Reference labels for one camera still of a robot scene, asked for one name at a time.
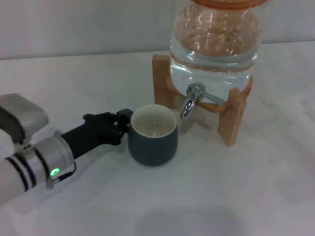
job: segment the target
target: robotic arm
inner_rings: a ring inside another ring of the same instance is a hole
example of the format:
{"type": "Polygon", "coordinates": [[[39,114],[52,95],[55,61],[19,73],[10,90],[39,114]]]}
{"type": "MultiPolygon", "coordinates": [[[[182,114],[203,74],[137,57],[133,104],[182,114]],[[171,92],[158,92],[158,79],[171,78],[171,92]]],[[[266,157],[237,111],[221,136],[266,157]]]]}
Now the robotic arm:
{"type": "Polygon", "coordinates": [[[32,135],[48,124],[43,109],[18,94],[0,96],[0,129],[8,133],[15,154],[0,162],[0,206],[41,182],[47,188],[70,177],[54,177],[74,164],[75,159],[102,144],[117,146],[127,132],[132,111],[85,115],[85,123],[69,132],[30,143],[32,135]]]}

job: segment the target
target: black stripe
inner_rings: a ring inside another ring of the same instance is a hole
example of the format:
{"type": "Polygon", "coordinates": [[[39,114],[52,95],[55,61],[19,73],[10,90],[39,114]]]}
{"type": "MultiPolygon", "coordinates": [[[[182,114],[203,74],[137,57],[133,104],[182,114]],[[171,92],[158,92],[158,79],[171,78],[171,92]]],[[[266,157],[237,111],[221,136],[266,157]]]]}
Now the black stripe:
{"type": "Polygon", "coordinates": [[[7,157],[6,160],[9,161],[14,166],[16,171],[19,173],[19,175],[21,177],[21,180],[22,180],[22,182],[24,184],[24,192],[28,191],[28,189],[29,189],[28,182],[26,181],[26,178],[25,178],[21,168],[19,167],[19,165],[16,164],[15,161],[11,157],[7,157]]]}
{"type": "Polygon", "coordinates": [[[49,168],[48,165],[44,159],[44,157],[40,154],[40,152],[34,148],[35,154],[37,155],[38,159],[41,161],[41,164],[43,165],[43,168],[46,173],[46,180],[50,177],[49,168]]]}
{"type": "Polygon", "coordinates": [[[30,178],[31,178],[31,183],[32,183],[33,188],[34,188],[36,186],[36,178],[35,178],[34,172],[30,168],[28,162],[25,160],[25,158],[21,154],[16,153],[16,154],[13,154],[13,155],[23,164],[23,166],[29,172],[29,175],[30,175],[30,178]]]}

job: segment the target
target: metal spigot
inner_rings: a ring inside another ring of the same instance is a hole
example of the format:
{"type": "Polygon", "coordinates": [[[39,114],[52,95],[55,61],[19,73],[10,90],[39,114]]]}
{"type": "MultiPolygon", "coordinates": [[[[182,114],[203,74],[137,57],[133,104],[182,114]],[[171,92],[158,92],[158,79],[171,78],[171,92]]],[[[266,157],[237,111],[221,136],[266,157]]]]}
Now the metal spigot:
{"type": "Polygon", "coordinates": [[[214,96],[210,93],[207,93],[206,87],[204,86],[203,83],[191,84],[187,88],[187,97],[183,105],[181,119],[182,120],[188,119],[193,110],[196,108],[197,103],[203,100],[205,97],[214,101],[220,106],[225,105],[225,101],[223,99],[214,96]]]}

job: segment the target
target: mug rim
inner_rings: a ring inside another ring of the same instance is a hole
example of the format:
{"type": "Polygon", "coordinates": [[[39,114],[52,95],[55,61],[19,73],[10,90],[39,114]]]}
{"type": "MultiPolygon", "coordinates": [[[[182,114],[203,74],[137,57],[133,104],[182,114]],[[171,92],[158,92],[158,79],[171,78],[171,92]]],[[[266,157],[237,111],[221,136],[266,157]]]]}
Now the mug rim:
{"type": "Polygon", "coordinates": [[[165,107],[165,106],[162,106],[162,105],[158,105],[158,104],[149,104],[149,105],[145,105],[145,106],[142,106],[140,108],[138,108],[131,116],[131,119],[130,119],[130,126],[141,136],[144,136],[146,138],[151,138],[151,139],[158,139],[158,138],[164,138],[164,137],[167,137],[169,136],[170,134],[172,134],[176,128],[177,128],[177,119],[176,119],[176,116],[175,114],[172,112],[171,109],[165,107]],[[160,108],[163,108],[165,111],[169,112],[172,116],[172,118],[174,119],[174,127],[171,129],[170,132],[168,132],[167,134],[164,134],[164,135],[161,135],[161,136],[148,136],[148,135],[145,135],[145,134],[142,134],[139,132],[139,130],[134,126],[134,115],[138,112],[140,112],[141,110],[144,110],[148,107],[160,107],[160,108]]]}

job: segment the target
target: mug handle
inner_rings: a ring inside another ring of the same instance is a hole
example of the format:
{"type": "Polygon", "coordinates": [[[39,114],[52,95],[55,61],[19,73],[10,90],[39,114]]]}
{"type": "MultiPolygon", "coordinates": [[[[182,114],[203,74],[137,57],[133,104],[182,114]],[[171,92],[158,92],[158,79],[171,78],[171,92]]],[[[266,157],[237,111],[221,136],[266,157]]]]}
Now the mug handle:
{"type": "Polygon", "coordinates": [[[131,116],[133,114],[132,110],[123,109],[117,112],[118,116],[118,125],[122,128],[125,133],[129,133],[129,124],[131,121],[131,116]]]}

